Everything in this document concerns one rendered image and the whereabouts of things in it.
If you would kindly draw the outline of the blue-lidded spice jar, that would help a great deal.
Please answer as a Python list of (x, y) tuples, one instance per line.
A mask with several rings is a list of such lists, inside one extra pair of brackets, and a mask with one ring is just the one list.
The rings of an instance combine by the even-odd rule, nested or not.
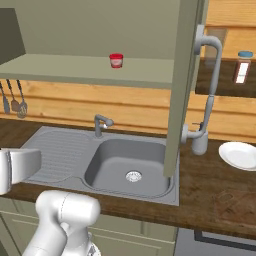
[(235, 71), (233, 75), (233, 82), (235, 84), (244, 84), (246, 82), (250, 65), (251, 59), (253, 58), (254, 53), (252, 51), (239, 51), (238, 52), (238, 59), (235, 66)]

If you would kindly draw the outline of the olive base cupboard front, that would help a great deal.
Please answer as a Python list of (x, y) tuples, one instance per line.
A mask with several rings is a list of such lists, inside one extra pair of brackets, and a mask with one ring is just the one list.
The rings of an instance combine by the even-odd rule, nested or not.
[[(0, 197), (0, 241), (9, 256), (21, 256), (38, 225), (35, 204)], [(101, 215), (89, 227), (102, 256), (174, 256), (172, 226)]]

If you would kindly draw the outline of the olive wall cabinet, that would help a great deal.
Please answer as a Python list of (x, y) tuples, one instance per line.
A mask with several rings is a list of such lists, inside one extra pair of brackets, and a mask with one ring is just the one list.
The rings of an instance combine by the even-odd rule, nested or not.
[[(0, 0), (0, 78), (170, 88), (179, 0)], [(121, 53), (112, 68), (109, 55)]]

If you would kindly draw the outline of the white plate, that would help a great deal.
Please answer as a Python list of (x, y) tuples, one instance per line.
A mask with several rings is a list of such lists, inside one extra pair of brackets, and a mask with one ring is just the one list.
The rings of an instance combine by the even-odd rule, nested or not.
[(219, 147), (220, 157), (230, 166), (256, 171), (256, 147), (243, 142), (226, 142)]

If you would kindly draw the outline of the dark wooden wall shelf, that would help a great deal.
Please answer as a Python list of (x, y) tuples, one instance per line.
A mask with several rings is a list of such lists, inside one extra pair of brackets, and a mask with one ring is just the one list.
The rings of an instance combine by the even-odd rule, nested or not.
[[(195, 92), (207, 95), (215, 61), (200, 60)], [(233, 80), (236, 68), (235, 60), (223, 60), (220, 66), (216, 95), (256, 98), (256, 61), (252, 61), (248, 77), (244, 84), (236, 84)]]

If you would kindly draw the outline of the grey sink tap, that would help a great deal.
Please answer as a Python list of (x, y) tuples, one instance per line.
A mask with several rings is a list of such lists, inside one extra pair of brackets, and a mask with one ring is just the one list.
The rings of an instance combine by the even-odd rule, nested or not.
[(102, 136), (101, 129), (107, 129), (110, 126), (114, 125), (114, 121), (110, 118), (104, 117), (100, 114), (96, 114), (94, 117), (95, 124), (95, 136), (100, 138)]

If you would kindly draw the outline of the grey dishwasher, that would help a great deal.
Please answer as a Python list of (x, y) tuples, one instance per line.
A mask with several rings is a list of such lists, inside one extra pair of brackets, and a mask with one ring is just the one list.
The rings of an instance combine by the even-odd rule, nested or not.
[(174, 256), (256, 256), (256, 240), (179, 228)]

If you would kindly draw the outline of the grey steel sink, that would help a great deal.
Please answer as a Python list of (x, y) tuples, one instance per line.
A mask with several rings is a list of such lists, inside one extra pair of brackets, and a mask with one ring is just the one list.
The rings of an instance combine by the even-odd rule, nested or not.
[(179, 174), (163, 175), (163, 138), (43, 126), (22, 147), (42, 153), (32, 184), (179, 204)]

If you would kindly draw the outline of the grey hanging whisk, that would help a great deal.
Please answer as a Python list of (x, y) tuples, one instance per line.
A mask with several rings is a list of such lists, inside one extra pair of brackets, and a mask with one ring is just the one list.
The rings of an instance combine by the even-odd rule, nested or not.
[(23, 92), (22, 92), (22, 87), (21, 87), (20, 81), (17, 81), (17, 85), (18, 85), (18, 89), (20, 91), (20, 95), (21, 95), (21, 98), (22, 98), (22, 102), (19, 104), (19, 110), (17, 112), (17, 116), (19, 118), (23, 119), (27, 115), (28, 106), (27, 106), (27, 103), (25, 102), (25, 99), (24, 99), (24, 95), (23, 95)]

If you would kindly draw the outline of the red jam jar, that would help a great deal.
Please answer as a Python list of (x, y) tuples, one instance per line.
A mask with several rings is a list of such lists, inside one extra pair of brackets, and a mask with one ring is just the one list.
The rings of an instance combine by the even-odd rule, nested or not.
[(112, 68), (121, 68), (123, 66), (124, 56), (121, 53), (111, 53), (109, 55), (110, 64)]

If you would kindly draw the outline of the grey hanging spatula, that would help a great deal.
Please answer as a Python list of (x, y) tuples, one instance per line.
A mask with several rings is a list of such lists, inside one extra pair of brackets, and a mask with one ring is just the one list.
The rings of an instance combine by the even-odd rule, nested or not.
[(1, 81), (0, 81), (0, 91), (2, 92), (4, 112), (6, 114), (10, 114), (10, 105), (9, 105), (8, 99), (4, 93)]

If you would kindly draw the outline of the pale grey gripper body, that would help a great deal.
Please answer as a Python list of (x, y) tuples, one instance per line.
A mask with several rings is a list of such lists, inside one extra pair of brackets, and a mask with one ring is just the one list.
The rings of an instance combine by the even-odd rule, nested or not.
[(12, 183), (17, 184), (41, 169), (41, 151), (38, 149), (12, 149), (10, 151)]

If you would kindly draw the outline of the olive cabinet door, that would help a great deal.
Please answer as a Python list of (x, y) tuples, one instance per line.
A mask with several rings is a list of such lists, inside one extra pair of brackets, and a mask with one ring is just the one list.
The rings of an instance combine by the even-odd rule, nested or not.
[(194, 54), (197, 26), (204, 24), (209, 0), (180, 0), (163, 175), (175, 173), (188, 98), (198, 57)]

